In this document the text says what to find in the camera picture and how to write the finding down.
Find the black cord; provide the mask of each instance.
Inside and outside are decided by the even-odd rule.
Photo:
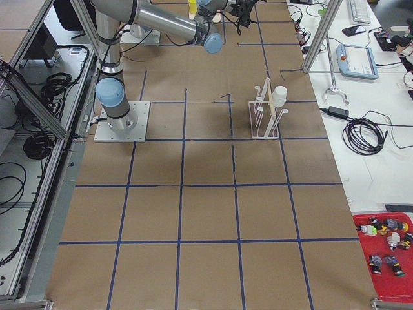
[[[25,239],[26,232],[27,232],[27,229],[28,229],[28,226],[29,226],[29,223],[30,223],[30,219],[32,217],[33,210],[37,205],[37,199],[40,195],[40,188],[41,188],[41,186],[43,184],[43,180],[45,179],[45,176],[46,176],[45,171],[46,171],[46,167],[48,165],[49,160],[50,160],[50,157],[47,159],[44,169],[42,169],[42,175],[40,177],[39,185],[37,186],[37,190],[36,190],[33,202],[31,204],[29,210],[27,211],[27,217],[26,217],[25,225],[23,226],[22,229],[20,229],[20,231],[21,231],[20,239],[19,239],[16,247],[13,250],[10,251],[10,254],[8,256],[6,256],[5,258],[2,258],[0,260],[0,267],[7,264],[7,263],[9,263],[9,262],[11,262],[13,260],[13,258],[16,256],[16,254],[20,251],[20,246],[23,243],[23,240]]]
[[[16,102],[14,102],[13,97],[12,97],[10,94],[1,96],[1,98],[3,98],[3,99],[4,99],[4,98],[7,98],[7,97],[10,98],[10,101],[13,103],[14,107],[16,107],[17,104],[16,104]],[[3,127],[3,129],[13,129],[13,128],[16,127],[18,124],[20,124],[20,121],[21,121],[21,117],[17,115],[16,120],[14,121],[14,123],[13,123],[12,125],[10,125],[10,126]]]
[[[20,202],[20,200],[23,197],[23,194],[25,192],[25,184],[26,184],[26,180],[27,180],[26,169],[22,165],[20,165],[19,163],[14,163],[14,162],[8,161],[8,162],[5,162],[5,163],[0,163],[0,166],[2,166],[2,165],[16,165],[16,166],[20,167],[23,171],[24,177],[23,177],[23,180],[21,178],[18,178],[17,176],[4,176],[4,177],[0,178],[0,180],[9,180],[9,179],[17,180],[20,183],[20,188],[18,189],[18,191],[10,199],[7,199],[7,201],[3,201],[3,202],[0,203],[0,205],[6,205],[7,203],[11,202],[14,198],[16,198],[18,196],[16,201],[13,202],[9,208],[7,208],[5,211],[0,212],[0,215],[10,211],[11,209],[13,209]]]
[[[385,66],[391,66],[391,65],[398,65],[399,63],[402,63],[401,61],[398,61],[397,63],[385,63],[382,65],[381,63],[376,63],[377,67],[385,67]]]
[[[173,42],[172,39],[168,36],[168,34],[165,34],[165,35],[166,35],[166,37],[168,38],[168,40],[169,40],[173,45],[175,45],[175,46],[177,46],[177,47],[185,47],[185,46],[187,46],[187,45],[192,45],[192,42],[186,42],[186,43],[182,43],[182,44],[175,43],[175,42]]]
[[[300,9],[300,7],[298,7],[298,6],[296,6],[296,5],[287,5],[287,6],[291,6],[291,7],[293,7],[293,8],[298,9],[298,11],[292,12],[292,13],[290,14],[290,17],[291,17],[292,21],[294,22],[294,27],[296,28],[296,31],[297,31],[297,29],[299,28],[299,24],[301,23],[301,20],[303,19],[303,11],[302,11],[302,9]],[[297,13],[300,14],[300,15],[299,15],[299,18],[297,18],[297,20],[294,20],[294,18],[292,18],[292,16],[293,16],[294,14],[297,14]]]
[[[221,15],[227,20],[227,21],[229,21],[230,23],[232,23],[234,26],[235,26],[235,28],[237,29],[237,34],[240,36],[242,33],[241,33],[241,29],[239,28],[239,23],[237,24],[235,21],[233,21],[233,20],[231,20],[228,16],[226,16],[223,12],[221,12]]]
[[[140,42],[138,42],[138,43],[136,43],[134,46],[132,46],[131,48],[128,48],[127,50],[123,50],[122,52],[121,52],[121,55],[123,54],[123,53],[126,53],[126,52],[129,52],[130,50],[133,50],[135,47],[137,47],[138,45],[140,45],[151,33],[152,33],[152,29],[148,32],[148,34],[142,39],[142,40],[140,40]]]
[[[407,149],[407,148],[413,147],[413,145],[406,145],[406,146],[398,145],[396,140],[394,139],[394,133],[393,133],[394,127],[413,128],[413,125],[393,124],[390,116],[380,113],[380,112],[373,111],[373,110],[367,111],[366,114],[364,114],[360,118],[350,118],[348,117],[348,111],[347,111],[347,115],[344,115],[344,114],[335,115],[335,114],[329,113],[329,109],[320,109],[320,110],[322,112],[327,113],[330,116],[340,118],[340,119],[345,119],[346,121],[348,121],[348,123],[346,124],[346,127],[343,129],[341,133],[341,137],[343,138],[345,145],[350,150],[355,152],[356,154],[369,156],[369,155],[377,154],[383,149],[384,143],[388,136],[388,130],[386,130],[386,132],[383,133],[380,126],[390,127],[390,137],[398,149]],[[383,116],[387,120],[387,123],[376,123],[366,118],[366,116],[369,113],[375,113],[380,116]],[[367,137],[374,138],[376,144],[372,144],[371,142],[369,142]]]
[[[26,139],[23,150],[32,160],[42,160],[50,155],[54,147],[54,140],[47,133],[38,132]]]
[[[367,118],[354,118],[350,120],[341,133],[344,144],[359,155],[375,155],[383,149],[388,132],[383,133],[379,125]],[[376,138],[376,144],[371,144],[367,136]]]

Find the white rack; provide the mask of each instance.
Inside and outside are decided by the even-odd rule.
[[[248,110],[250,113],[251,123],[251,137],[253,139],[269,140],[279,139],[278,124],[284,114],[288,113],[288,110],[283,108],[278,112],[278,108],[281,108],[285,103],[285,98],[274,98],[274,94],[268,92],[271,90],[270,78],[267,77],[264,82],[264,86],[261,89],[260,86],[255,86],[257,90],[257,96],[254,101],[248,102]]]

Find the power adapter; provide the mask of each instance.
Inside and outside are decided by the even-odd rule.
[[[348,119],[348,110],[344,110],[343,108],[336,108],[336,107],[328,107],[328,108],[321,108],[320,111],[324,112],[327,115],[333,116],[335,118],[341,119]]]
[[[302,53],[303,53],[304,55],[307,55],[308,51],[310,50],[310,47],[311,47],[311,45],[306,45],[306,46],[304,46],[303,49],[301,50]]]

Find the floor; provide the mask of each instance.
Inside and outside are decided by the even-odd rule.
[[[183,3],[162,4],[187,15]],[[54,309],[370,309],[375,296],[284,1],[237,36],[127,53],[147,141],[87,141],[47,290]],[[288,89],[281,139],[250,138],[247,102]]]
[[[406,19],[413,17],[413,2],[406,0],[379,0],[376,4],[370,4],[381,26],[389,31],[390,35],[400,32],[392,32],[392,26],[407,26]]]

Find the white desk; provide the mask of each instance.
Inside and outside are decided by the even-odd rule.
[[[305,12],[305,5],[298,5],[303,11],[301,26],[316,33],[320,17],[312,17]],[[291,12],[297,9],[290,7]],[[309,8],[311,14],[316,14],[316,6]],[[372,23],[367,29],[380,26],[373,12],[370,10]],[[339,12],[330,28],[329,35],[344,44],[365,46],[368,43],[367,34],[358,34],[346,37],[341,29],[350,26],[350,15],[347,1],[343,0]],[[398,62],[395,52],[383,52],[378,45],[373,33],[370,34],[372,49],[376,63]],[[332,55],[336,55],[338,45],[330,40]],[[413,124],[413,101],[404,86],[403,75],[406,70],[403,65],[392,68],[379,68],[379,78],[375,81],[347,78],[340,73],[336,74],[336,84],[344,91],[350,101],[345,106],[341,96],[328,95],[326,104],[323,102],[324,91],[331,86],[327,53],[318,55],[311,68],[310,79],[320,108],[332,105],[347,109],[350,116],[363,116],[368,110],[375,110],[391,117],[394,124]],[[338,72],[337,62],[334,58],[334,71]],[[384,123],[384,119],[377,114],[369,114],[367,118],[377,123]],[[330,116],[323,116],[328,138],[336,159],[337,167],[348,198],[350,209],[355,212],[384,211],[384,203],[413,203],[412,172],[413,148],[400,150],[393,144],[390,136],[386,139],[384,149],[374,156],[360,156],[346,147],[341,139],[341,133],[346,125]],[[413,129],[394,129],[394,137],[400,146],[413,144]]]
[[[327,104],[323,104],[322,94],[330,84],[330,74],[311,73],[310,78],[320,107],[332,105],[348,109],[350,117],[375,110],[390,116],[394,124],[408,125],[413,123],[413,101],[404,87],[403,74],[389,72],[373,82],[355,82],[337,74],[337,84],[350,100],[347,107],[338,95],[329,95]],[[369,114],[367,118],[385,122],[377,114]],[[413,148],[399,150],[388,137],[379,154],[360,156],[348,149],[341,139],[346,122],[326,115],[323,121],[352,212],[384,211],[383,203],[413,202]],[[400,146],[413,144],[412,133],[412,128],[394,129],[394,137]]]
[[[300,7],[300,9],[303,11],[303,19],[301,21],[301,26],[305,28],[307,31],[310,31],[312,34],[312,37],[308,40],[307,45],[311,45],[312,40],[314,38],[314,35],[316,34],[318,24],[321,20],[321,17],[314,17],[311,15],[308,15],[305,12],[306,5],[297,5]],[[295,12],[297,9],[294,8],[293,6],[290,6],[290,11]],[[321,5],[314,5],[311,6],[308,9],[308,12],[311,14],[316,15],[318,8],[321,8]],[[396,54],[396,52],[384,52],[381,50],[381,47],[379,46],[376,38],[374,37],[373,32],[377,30],[371,31],[371,33],[368,34],[368,31],[370,29],[375,29],[380,27],[380,23],[375,17],[373,11],[369,7],[370,10],[370,18],[371,18],[371,24],[370,26],[364,26],[367,31],[362,33],[362,34],[357,34],[352,37],[347,37],[345,34],[342,33],[342,29],[348,28],[350,26],[353,26],[352,23],[350,22],[350,11],[348,9],[347,5],[347,0],[343,0],[339,11],[337,12],[336,18],[334,19],[334,22],[332,23],[332,26],[330,27],[330,31],[328,32],[329,36],[331,38],[335,38],[338,41],[342,42],[343,44],[348,44],[348,45],[357,45],[357,46],[365,46],[368,44],[368,37],[370,37],[371,42],[368,44],[368,47],[372,49],[373,55],[374,55],[374,60],[376,63],[379,64],[387,64],[387,63],[397,63],[400,62],[400,58]],[[299,14],[295,14],[293,17],[294,19],[297,19]],[[336,49],[338,46],[338,42],[331,39],[330,40],[330,45],[331,45],[331,51],[332,54],[336,55]],[[321,52],[318,56],[316,61],[311,67],[311,72],[329,72],[330,67],[328,65],[328,55],[327,51],[326,52]],[[334,71],[339,72],[337,61],[334,60]],[[405,67],[402,64],[394,65],[394,66],[389,66],[389,67],[378,67],[378,72],[406,72]]]

